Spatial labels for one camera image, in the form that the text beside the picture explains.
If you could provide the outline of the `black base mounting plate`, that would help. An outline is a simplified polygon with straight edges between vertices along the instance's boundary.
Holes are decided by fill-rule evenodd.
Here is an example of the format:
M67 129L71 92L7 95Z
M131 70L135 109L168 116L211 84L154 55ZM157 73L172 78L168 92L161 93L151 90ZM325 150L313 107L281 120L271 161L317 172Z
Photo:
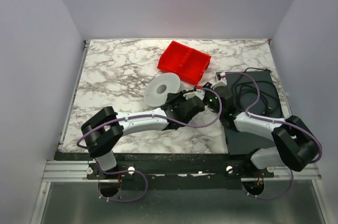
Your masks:
M114 174L103 174L94 160L85 153L57 152L56 161L84 161L90 169L87 181L98 182L103 190L240 190L241 179L251 181L271 178L266 170L258 170L249 163L246 154L132 154L115 155ZM118 175L116 172L133 167L137 174Z

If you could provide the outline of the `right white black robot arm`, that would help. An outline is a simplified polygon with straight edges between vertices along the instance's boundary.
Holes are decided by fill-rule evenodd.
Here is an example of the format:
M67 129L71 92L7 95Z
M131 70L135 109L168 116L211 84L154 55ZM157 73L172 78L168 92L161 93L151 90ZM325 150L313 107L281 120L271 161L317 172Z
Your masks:
M221 81L206 83L204 103L212 111L220 111L219 120L225 130L254 134L269 139L275 146L251 151L247 158L249 164L258 170L272 166L286 166L300 172L305 166L314 163L322 156L322 148L297 116L288 118L269 118L259 116L236 106L234 96Z

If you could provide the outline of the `black flat box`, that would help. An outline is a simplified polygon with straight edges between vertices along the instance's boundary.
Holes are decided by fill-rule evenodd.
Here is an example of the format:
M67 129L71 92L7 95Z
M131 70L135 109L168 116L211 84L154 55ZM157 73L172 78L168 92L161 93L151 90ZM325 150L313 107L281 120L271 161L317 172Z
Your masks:
M269 69L247 68L244 74L226 73L227 85L234 96L234 102L242 110L245 110L257 99L259 87L259 101L250 108L250 112L270 118L284 118L288 116L282 110L279 92L273 83ZM251 133L225 131L227 149L230 154L248 154L257 148L274 147L274 141Z

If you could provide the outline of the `white plastic cable spool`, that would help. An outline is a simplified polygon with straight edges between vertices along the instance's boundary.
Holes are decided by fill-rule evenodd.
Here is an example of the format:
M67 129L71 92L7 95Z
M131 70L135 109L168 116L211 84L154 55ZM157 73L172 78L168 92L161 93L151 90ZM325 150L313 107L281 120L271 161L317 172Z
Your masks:
M150 107L165 104L168 94L176 94L185 89L183 82L175 73L164 73L155 77L145 88L143 96Z

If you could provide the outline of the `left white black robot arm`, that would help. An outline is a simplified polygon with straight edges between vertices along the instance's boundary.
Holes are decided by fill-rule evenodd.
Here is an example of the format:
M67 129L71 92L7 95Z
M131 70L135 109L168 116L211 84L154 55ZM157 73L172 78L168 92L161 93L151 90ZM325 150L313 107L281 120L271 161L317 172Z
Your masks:
M103 108L81 126L84 135L99 128L84 138L90 157L96 159L103 171L112 171L117 166L112 148L121 137L186 126L195 115L205 110L204 95L203 90L168 94L165 104L140 113L116 112L112 106Z

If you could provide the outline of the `aluminium extrusion rail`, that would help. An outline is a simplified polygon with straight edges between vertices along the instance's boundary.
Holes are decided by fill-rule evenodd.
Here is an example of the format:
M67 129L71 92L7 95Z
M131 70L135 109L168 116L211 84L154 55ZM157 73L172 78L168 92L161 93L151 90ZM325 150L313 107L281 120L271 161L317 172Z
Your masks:
M94 161L47 161L43 172L43 182L117 182L117 179L106 179L103 174L99 174L94 171L89 164L94 164ZM127 173L122 174L122 178L132 178L134 174L134 168L136 164L132 164L133 167L127 166ZM186 178L186 177L204 177L211 178L216 173L210 173L209 171L197 171L194 173L179 173L164 174L164 173L152 173L150 174L150 180L155 178L164 178L169 176L175 178ZM248 178L241 178L244 182L256 180L258 175L254 175ZM286 167L269 167L266 171L262 172L264 181L281 180L286 181L290 179L290 171ZM301 172L293 171L294 180L321 180L319 168L315 164L304 168Z

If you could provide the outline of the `red plastic bin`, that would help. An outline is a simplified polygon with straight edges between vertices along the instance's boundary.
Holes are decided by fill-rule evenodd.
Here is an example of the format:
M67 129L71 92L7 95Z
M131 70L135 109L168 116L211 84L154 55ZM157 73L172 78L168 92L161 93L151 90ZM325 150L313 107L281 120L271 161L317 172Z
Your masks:
M197 85L210 60L210 55L172 41L161 55L157 68L163 72L175 73L182 81Z

